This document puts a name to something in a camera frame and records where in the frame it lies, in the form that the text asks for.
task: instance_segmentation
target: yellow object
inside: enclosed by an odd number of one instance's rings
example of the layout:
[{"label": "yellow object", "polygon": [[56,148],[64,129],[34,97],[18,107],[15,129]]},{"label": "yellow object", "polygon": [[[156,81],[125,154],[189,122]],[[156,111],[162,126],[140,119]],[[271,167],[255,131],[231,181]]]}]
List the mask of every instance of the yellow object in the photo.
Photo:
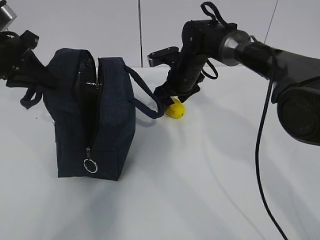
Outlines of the yellow object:
[{"label": "yellow object", "polygon": [[174,101],[174,104],[170,105],[165,113],[174,119],[182,118],[186,112],[185,106],[178,99],[174,97],[171,99]]}]

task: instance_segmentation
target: bag strap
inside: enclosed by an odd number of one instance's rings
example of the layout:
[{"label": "bag strap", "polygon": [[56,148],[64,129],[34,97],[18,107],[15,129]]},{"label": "bag strap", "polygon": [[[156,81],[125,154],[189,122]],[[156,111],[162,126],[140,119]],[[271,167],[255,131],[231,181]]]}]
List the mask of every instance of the bag strap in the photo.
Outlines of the bag strap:
[{"label": "bag strap", "polygon": [[28,88],[24,97],[20,100],[20,104],[24,106],[26,109],[37,105],[42,99],[42,91],[36,91],[34,88]]},{"label": "bag strap", "polygon": [[134,96],[129,97],[128,101],[132,103],[136,108],[138,108],[141,112],[143,112],[145,115],[147,115],[149,118],[152,119],[158,119],[161,118],[164,114],[164,108],[160,102],[160,100],[152,93],[150,88],[147,86],[147,84],[144,82],[144,80],[139,76],[138,73],[136,73],[132,68],[128,66],[124,66],[124,69],[131,75],[133,80],[142,88],[146,94],[148,94],[156,103],[158,112],[151,110],[148,106],[146,106],[144,103],[136,99]]}]

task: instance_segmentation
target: navy blue bag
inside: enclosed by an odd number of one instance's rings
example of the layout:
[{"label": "navy blue bag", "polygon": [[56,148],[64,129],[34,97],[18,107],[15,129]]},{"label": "navy blue bag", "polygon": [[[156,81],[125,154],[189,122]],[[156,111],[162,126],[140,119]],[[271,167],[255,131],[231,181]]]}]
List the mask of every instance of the navy blue bag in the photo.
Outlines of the navy blue bag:
[{"label": "navy blue bag", "polygon": [[[47,69],[59,80],[42,92],[54,119],[58,177],[91,177],[117,181],[136,131],[136,107],[152,119],[164,115],[157,97],[121,57],[95,61],[89,51],[58,50]],[[156,102],[158,112],[134,97],[130,76]],[[21,104],[39,102],[28,90]]]}]

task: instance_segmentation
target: metal ring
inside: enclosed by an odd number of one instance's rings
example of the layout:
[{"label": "metal ring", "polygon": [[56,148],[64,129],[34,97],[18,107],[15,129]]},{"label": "metal ring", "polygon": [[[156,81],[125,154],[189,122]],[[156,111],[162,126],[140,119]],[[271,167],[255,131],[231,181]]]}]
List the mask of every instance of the metal ring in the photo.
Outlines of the metal ring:
[{"label": "metal ring", "polygon": [[[86,162],[87,161],[89,161],[89,162],[91,162],[91,163],[93,163],[94,164],[94,166],[95,166],[95,170],[94,171],[91,171],[91,170],[89,170],[88,169],[88,167],[86,166]],[[96,172],[98,172],[98,165],[97,165],[97,163],[95,163],[92,159],[85,159],[84,161],[83,161],[83,166],[84,166],[84,168],[85,168],[85,170],[87,170],[89,173],[91,173],[91,174],[95,174]]]}]

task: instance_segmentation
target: zipper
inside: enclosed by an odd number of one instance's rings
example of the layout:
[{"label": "zipper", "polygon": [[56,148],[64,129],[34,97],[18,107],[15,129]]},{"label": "zipper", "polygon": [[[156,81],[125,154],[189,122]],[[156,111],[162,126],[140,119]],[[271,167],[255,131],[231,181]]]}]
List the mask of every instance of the zipper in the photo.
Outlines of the zipper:
[{"label": "zipper", "polygon": [[[78,71],[79,70],[79,67],[80,67],[80,61],[81,61],[81,57],[82,57],[82,54],[83,53],[80,53],[79,55],[79,58],[78,58],[78,62],[76,64],[76,70]],[[95,62],[95,60],[93,59],[93,57],[90,55],[90,53],[87,53],[88,54],[88,57],[91,58],[91,60],[93,61],[93,63]],[[93,64],[93,69],[94,71],[94,75],[96,75],[96,66]],[[79,105],[79,101],[76,97],[74,97],[73,99],[75,100],[75,102],[77,103],[77,107],[78,107],[78,110],[80,112],[80,121],[81,121],[81,125],[82,125],[82,135],[83,135],[83,139],[84,141],[86,142],[86,159],[84,159],[83,161],[83,166],[84,168],[91,174],[95,174],[97,171],[98,171],[98,165],[95,161],[92,160],[92,157],[91,157],[91,150],[92,150],[92,147],[93,147],[93,144],[95,142],[95,139],[97,137],[97,134],[98,134],[98,131],[99,131],[99,125],[100,125],[100,107],[101,107],[101,100],[102,100],[102,94],[103,94],[103,89],[104,89],[104,83],[103,83],[103,78],[99,78],[99,73],[100,71],[98,70],[98,81],[97,83],[99,84],[99,80],[101,81],[101,89],[99,90],[99,95],[98,95],[98,100],[97,100],[97,113],[96,113],[96,120],[95,120],[95,131],[94,131],[94,134],[92,135],[91,139],[88,139],[88,136],[86,134],[86,131],[85,131],[85,124],[84,124],[84,113],[83,111],[81,111],[81,108],[80,108],[80,105]],[[77,83],[77,80],[78,80],[78,74],[75,75],[75,78],[74,78],[74,82],[73,82],[73,93],[75,92],[75,89],[76,89],[76,83]],[[91,164],[94,164],[95,166],[95,170],[90,170],[87,166],[88,163],[91,163]]]},{"label": "zipper", "polygon": [[100,125],[100,112],[101,112],[101,101],[102,101],[102,95],[104,92],[104,73],[101,70],[100,65],[98,65],[98,76],[97,76],[97,83],[101,84],[101,89],[99,90],[99,95],[98,95],[98,100],[97,100],[97,106],[96,106],[96,118],[95,118],[95,130],[94,133],[92,135],[92,138],[90,140],[90,145],[89,147],[92,148],[95,142],[95,139],[98,135],[98,131],[99,131],[99,125]]}]

